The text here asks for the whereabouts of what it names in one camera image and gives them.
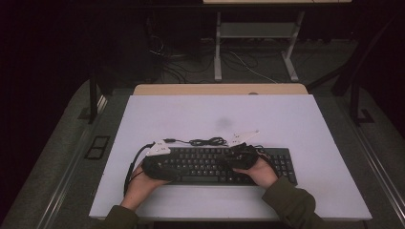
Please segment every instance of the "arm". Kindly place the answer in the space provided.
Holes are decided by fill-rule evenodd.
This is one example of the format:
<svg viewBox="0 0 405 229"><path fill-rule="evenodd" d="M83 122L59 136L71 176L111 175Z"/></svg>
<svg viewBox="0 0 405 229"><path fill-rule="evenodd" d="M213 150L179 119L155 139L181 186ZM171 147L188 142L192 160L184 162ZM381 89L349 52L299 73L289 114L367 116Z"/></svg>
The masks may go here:
<svg viewBox="0 0 405 229"><path fill-rule="evenodd" d="M248 170L234 169L249 175L266 189L262 200L272 207L280 220L292 228L328 228L315 214L315 199L303 189L297 189L285 177L277 178L271 167L261 158Z"/></svg>
<svg viewBox="0 0 405 229"><path fill-rule="evenodd" d="M140 204L161 185L165 180L152 179L143 173L140 165L133 173L133 178L128 186L127 193L120 205L114 206L107 218L92 229L132 229L138 222L135 214Z"/></svg>

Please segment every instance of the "dark floor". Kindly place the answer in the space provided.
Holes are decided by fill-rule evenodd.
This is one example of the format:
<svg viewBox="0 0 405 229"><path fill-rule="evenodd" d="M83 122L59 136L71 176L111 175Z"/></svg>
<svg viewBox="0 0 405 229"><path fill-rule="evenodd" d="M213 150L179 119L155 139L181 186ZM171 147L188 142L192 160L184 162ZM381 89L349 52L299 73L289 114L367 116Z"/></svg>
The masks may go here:
<svg viewBox="0 0 405 229"><path fill-rule="evenodd" d="M288 74L279 54L286 43L268 41L265 48L240 47L224 43L223 83L288 83ZM291 57L299 83L308 85L342 65L352 54L355 43L347 41L298 43ZM204 48L201 60L187 60L174 54L155 83L215 83L212 46ZM330 92L334 80L311 91L324 115L338 149L373 219L367 222L330 222L332 228L404 228L392 202L367 160L367 150L358 131L369 140L383 168L400 194L405 194L405 141L370 95L361 91L360 108L369 111L374 123L355 127L348 118L348 94L335 97ZM2 229L9 228L89 228L98 222L88 217L97 185L133 88L118 82L107 102L100 105L95 124L78 117L89 107L88 83L73 96L65 114L55 128L41 157L13 204ZM110 141L101 160L83 156L97 135L108 135ZM226 228L268 228L268 223L239 224L228 222ZM173 225L155 223L155 228L224 228L220 223Z"/></svg>

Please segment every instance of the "keyboard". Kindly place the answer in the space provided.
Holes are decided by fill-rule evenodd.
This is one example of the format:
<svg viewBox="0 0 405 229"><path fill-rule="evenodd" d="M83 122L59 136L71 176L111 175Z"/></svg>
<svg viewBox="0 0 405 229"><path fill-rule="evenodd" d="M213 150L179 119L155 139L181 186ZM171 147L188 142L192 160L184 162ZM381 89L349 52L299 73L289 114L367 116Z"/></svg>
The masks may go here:
<svg viewBox="0 0 405 229"><path fill-rule="evenodd" d="M187 169L187 173L169 185L256 185L245 174L239 174L218 160L219 155L230 150L225 147L169 147L171 158L163 162L164 166ZM261 153L268 155L278 176L287 177L289 182L297 185L291 156L287 148L259 148Z"/></svg>

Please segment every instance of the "sleeve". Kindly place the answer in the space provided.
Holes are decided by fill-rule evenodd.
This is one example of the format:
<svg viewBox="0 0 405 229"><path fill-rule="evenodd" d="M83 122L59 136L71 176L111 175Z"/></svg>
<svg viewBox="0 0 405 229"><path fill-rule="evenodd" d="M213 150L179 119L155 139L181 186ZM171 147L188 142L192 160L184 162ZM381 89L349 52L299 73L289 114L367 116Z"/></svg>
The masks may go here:
<svg viewBox="0 0 405 229"><path fill-rule="evenodd" d="M262 200L276 211L282 222L292 228L329 228L314 212L314 197L303 189L295 188L285 177L273 183Z"/></svg>
<svg viewBox="0 0 405 229"><path fill-rule="evenodd" d="M100 222L92 229L132 229L138 222L135 212L121 207L114 206L104 221Z"/></svg>

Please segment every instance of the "white tabletop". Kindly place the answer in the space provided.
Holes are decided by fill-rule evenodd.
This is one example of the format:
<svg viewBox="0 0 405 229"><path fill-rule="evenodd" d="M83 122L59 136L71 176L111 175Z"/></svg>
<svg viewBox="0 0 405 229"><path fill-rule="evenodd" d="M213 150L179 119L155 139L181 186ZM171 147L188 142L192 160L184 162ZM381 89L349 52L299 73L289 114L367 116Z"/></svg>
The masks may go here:
<svg viewBox="0 0 405 229"><path fill-rule="evenodd" d="M248 144L289 148L297 187L314 195L321 218L372 218L313 96L304 94L131 96L90 217L104 218L121 202L128 167L143 145L163 138L230 139L256 130L260 133ZM165 185L137 214L151 220L277 220L261 200L263 192L259 187Z"/></svg>

